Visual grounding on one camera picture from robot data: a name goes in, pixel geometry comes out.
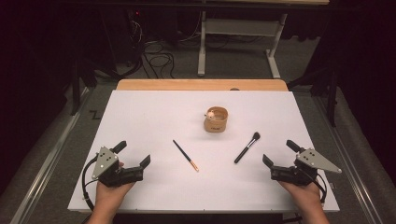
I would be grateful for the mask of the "person's left hand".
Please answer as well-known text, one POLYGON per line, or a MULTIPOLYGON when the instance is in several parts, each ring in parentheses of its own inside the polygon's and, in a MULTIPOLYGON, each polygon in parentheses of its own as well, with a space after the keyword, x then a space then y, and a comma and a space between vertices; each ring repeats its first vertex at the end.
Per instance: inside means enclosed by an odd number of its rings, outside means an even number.
POLYGON ((107 187, 102 182, 98 182, 94 210, 102 212, 117 211, 133 186, 134 183, 128 183, 119 187, 107 187))

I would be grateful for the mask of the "white frame desk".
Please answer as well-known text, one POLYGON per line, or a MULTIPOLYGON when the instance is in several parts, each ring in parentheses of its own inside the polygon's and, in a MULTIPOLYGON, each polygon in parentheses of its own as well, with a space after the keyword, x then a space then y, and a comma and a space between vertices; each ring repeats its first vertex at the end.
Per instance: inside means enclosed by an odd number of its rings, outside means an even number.
MULTIPOLYGON (((317 7, 327 6, 330 0, 202 0, 203 4, 219 2, 222 4, 241 4, 243 7, 257 5, 258 7, 317 7)), ((272 37, 273 44, 267 49, 265 58, 268 62, 272 78, 280 78, 277 68, 275 53, 280 37, 288 17, 287 12, 280 14, 273 20, 248 20, 248 19, 209 19, 206 12, 200 13, 201 33, 200 49, 198 54, 197 75, 205 75, 206 63, 206 36, 207 35, 245 35, 272 37)))

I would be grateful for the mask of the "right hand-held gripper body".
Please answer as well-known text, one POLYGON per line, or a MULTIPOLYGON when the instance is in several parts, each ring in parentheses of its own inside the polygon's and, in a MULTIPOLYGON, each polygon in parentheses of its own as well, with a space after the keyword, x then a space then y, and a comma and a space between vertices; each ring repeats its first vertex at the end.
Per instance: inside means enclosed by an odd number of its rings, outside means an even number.
POLYGON ((294 164, 290 167, 270 166, 272 180, 291 183, 296 186, 307 186, 314 182, 318 176, 318 170, 329 171, 337 174, 342 169, 319 154, 314 149, 305 149, 296 155, 294 164))

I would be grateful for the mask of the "tan bear pen holder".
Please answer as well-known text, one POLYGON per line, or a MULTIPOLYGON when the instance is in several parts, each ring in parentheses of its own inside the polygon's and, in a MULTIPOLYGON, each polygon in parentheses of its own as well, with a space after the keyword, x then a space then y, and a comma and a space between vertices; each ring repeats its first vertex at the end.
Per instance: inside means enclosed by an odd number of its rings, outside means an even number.
POLYGON ((209 133, 223 133, 227 126, 228 111, 221 106, 212 106, 205 113, 204 128, 209 133))

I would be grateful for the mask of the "wooden table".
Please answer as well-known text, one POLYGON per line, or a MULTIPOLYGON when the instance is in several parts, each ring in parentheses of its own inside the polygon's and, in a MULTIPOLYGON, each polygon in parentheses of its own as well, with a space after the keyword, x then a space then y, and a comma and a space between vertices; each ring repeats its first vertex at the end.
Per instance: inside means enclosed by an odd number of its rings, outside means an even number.
POLYGON ((280 79, 123 79, 117 91, 288 91, 280 79))

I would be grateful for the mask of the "person's right hand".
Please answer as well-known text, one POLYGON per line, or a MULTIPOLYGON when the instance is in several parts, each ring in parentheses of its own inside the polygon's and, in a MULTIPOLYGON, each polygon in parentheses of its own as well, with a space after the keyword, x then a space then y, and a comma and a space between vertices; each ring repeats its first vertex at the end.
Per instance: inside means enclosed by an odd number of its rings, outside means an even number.
POLYGON ((279 184, 290 194, 300 212, 313 213, 322 208, 319 189, 314 183, 307 186, 296 186, 279 181, 279 184))

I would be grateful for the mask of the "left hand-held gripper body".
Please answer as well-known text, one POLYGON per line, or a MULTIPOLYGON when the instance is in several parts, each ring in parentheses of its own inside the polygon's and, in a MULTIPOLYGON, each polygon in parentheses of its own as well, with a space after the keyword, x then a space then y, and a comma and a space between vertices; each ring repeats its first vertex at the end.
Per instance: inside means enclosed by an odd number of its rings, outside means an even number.
POLYGON ((142 181, 143 162, 133 168, 120 167, 118 153, 122 150, 123 147, 101 147, 93 168, 92 180, 98 180, 109 188, 142 181))

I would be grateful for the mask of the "black makeup brush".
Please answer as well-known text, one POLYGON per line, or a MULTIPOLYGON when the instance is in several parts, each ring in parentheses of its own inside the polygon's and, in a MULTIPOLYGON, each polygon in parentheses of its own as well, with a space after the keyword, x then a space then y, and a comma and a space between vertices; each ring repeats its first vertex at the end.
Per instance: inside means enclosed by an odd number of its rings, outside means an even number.
POLYGON ((239 155, 236 157, 236 159, 233 161, 234 163, 240 162, 240 160, 244 157, 244 155, 248 152, 250 147, 254 145, 259 139, 261 138, 261 135, 258 132, 255 132, 251 138, 251 140, 248 142, 248 144, 244 147, 244 149, 239 153, 239 155))

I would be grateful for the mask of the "white table cover sheet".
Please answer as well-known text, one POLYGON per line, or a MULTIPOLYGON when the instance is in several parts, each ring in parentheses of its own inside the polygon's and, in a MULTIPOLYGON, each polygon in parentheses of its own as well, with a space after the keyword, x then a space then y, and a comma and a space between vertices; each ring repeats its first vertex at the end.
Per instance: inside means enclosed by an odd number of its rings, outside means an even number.
POLYGON ((126 166, 150 155, 143 180, 120 208, 123 213, 282 213, 295 206, 271 179, 262 155, 291 166, 295 154, 288 140, 313 145, 290 91, 113 91, 89 154, 125 141, 120 160, 126 166), (204 128, 212 106, 228 111, 223 133, 204 128), (234 163, 255 132, 261 138, 234 163))

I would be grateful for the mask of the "black metal stand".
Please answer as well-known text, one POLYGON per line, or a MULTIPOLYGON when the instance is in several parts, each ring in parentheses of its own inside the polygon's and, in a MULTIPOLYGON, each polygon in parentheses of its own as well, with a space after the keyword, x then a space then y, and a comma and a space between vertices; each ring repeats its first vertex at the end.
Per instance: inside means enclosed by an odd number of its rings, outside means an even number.
POLYGON ((81 93, 80 93, 80 82, 86 87, 94 87, 95 79, 94 74, 88 67, 88 65, 81 60, 75 60, 72 64, 72 111, 71 115, 74 116, 77 114, 78 109, 81 105, 81 93))
POLYGON ((319 70, 307 73, 302 77, 298 77, 287 84, 289 90, 301 86, 310 85, 310 93, 312 96, 327 97, 326 117, 330 124, 335 126, 335 106, 337 91, 337 74, 330 67, 319 68, 319 70))

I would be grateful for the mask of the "metal floor rail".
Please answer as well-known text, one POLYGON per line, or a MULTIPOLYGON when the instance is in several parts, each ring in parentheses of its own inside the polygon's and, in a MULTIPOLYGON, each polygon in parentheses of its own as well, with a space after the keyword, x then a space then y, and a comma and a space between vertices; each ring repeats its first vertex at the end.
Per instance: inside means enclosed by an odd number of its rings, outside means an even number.
POLYGON ((40 169, 35 175, 35 179, 32 181, 30 188, 24 194, 24 197, 9 224, 27 223, 31 214, 35 210, 42 193, 48 185, 59 159, 62 157, 67 138, 78 122, 82 107, 92 95, 92 91, 93 88, 84 87, 82 92, 78 94, 80 97, 80 104, 77 107, 77 110, 74 114, 66 113, 65 122, 62 125, 60 132, 56 135, 56 141, 51 147, 49 147, 49 152, 46 155, 46 158, 41 163, 40 169))
POLYGON ((331 125, 327 118, 325 104, 318 97, 314 97, 313 101, 332 136, 332 140, 336 145, 338 157, 340 158, 343 166, 343 173, 347 176, 349 184, 354 191, 354 194, 361 206, 366 220, 369 222, 369 224, 383 224, 382 218, 378 214, 377 209, 375 208, 368 189, 362 182, 355 165, 353 164, 351 158, 347 153, 347 149, 341 139, 341 135, 336 130, 336 128, 331 125))

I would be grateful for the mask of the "dark device with red light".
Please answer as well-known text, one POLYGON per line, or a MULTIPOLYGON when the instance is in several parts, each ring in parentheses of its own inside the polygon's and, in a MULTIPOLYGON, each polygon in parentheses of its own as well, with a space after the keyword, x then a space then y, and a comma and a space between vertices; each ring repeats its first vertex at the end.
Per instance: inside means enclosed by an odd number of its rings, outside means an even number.
POLYGON ((127 10, 128 36, 132 44, 133 60, 137 61, 144 49, 144 32, 140 24, 140 14, 136 10, 127 10))

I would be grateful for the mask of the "thin black orange-tipped brush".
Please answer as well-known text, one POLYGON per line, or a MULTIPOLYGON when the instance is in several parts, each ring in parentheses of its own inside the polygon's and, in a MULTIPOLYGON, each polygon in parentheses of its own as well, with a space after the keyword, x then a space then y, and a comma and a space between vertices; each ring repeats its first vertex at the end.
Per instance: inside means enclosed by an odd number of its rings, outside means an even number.
POLYGON ((196 172, 199 172, 198 166, 193 162, 193 160, 189 157, 189 155, 183 150, 183 148, 177 143, 175 139, 172 140, 177 149, 181 152, 181 154, 185 157, 185 159, 189 162, 189 164, 193 167, 196 172))

